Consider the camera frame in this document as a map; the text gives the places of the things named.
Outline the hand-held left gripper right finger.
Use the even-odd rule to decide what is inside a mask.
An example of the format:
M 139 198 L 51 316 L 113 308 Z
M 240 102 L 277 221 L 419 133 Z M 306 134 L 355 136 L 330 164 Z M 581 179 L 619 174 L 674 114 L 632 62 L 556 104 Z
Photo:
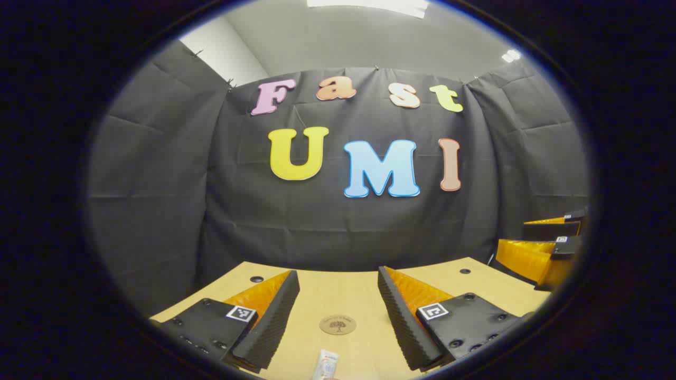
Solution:
M 473 292 L 452 296 L 384 265 L 378 288 L 408 367 L 421 372 L 473 354 L 531 316 L 517 317 Z

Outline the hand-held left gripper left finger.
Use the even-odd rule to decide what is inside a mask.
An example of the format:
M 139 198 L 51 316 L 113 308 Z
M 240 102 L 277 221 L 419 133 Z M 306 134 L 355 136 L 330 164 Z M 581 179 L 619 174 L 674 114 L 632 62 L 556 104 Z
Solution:
M 151 323 L 215 365 L 260 373 L 280 345 L 299 292 L 297 271 L 287 270 L 227 300 L 202 298 L 166 321 Z

